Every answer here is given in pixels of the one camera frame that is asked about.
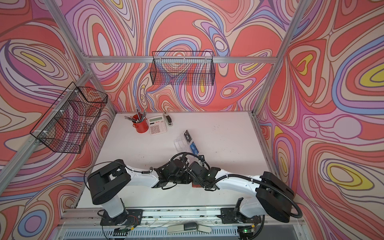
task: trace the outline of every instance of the wall-mounted basket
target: wall-mounted basket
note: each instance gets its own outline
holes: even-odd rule
[[[211,85],[215,81],[212,51],[153,51],[153,85]]]
[[[68,99],[49,123],[41,131],[34,130],[47,111],[30,132],[53,152],[81,153],[108,100],[107,94],[93,88],[75,86],[68,91],[70,86],[58,98],[67,92]]]

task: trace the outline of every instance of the white table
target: white table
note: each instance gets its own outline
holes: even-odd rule
[[[147,117],[156,115],[159,114],[147,114]],[[126,165],[134,168],[160,167],[177,153],[174,140],[188,130],[199,154],[205,156],[211,167],[242,175],[262,175],[268,171],[247,112],[170,113],[173,126],[167,127],[166,133],[154,136],[149,131],[137,133],[124,116],[133,114],[116,115],[96,163],[123,159]],[[103,166],[95,166],[93,171]],[[231,190],[208,192],[193,188],[191,184],[178,184],[169,190],[126,186],[118,196],[126,207],[233,205],[238,198],[246,197]],[[89,190],[85,189],[77,208],[93,207],[101,206],[92,204]]]

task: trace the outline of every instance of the red pen holder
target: red pen holder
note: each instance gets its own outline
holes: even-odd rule
[[[139,119],[139,117],[137,116],[137,114],[136,115],[134,115],[133,117],[132,117],[133,119]],[[133,122],[133,126],[136,128],[136,131],[138,132],[138,133],[144,133],[144,132],[146,132],[146,131],[148,131],[148,123],[147,123],[147,121],[146,121],[146,118],[142,121],[142,122],[140,122],[140,123],[135,123],[135,122]]]

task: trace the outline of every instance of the calculator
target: calculator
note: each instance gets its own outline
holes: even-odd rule
[[[167,131],[166,120],[163,115],[148,118],[148,123],[151,135],[156,135]]]

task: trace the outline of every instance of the colorful wall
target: colorful wall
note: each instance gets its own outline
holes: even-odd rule
[[[83,70],[44,4],[0,1],[0,169]],[[0,196],[0,239],[45,240],[75,201],[111,124],[102,112],[81,154],[37,147]]]
[[[258,110],[315,239],[384,239],[384,1],[314,0]]]
[[[63,1],[86,55],[151,56],[212,50],[216,56],[276,56],[296,1]],[[218,64],[213,86],[152,86],[150,64],[96,63],[117,111],[252,110],[270,64]]]

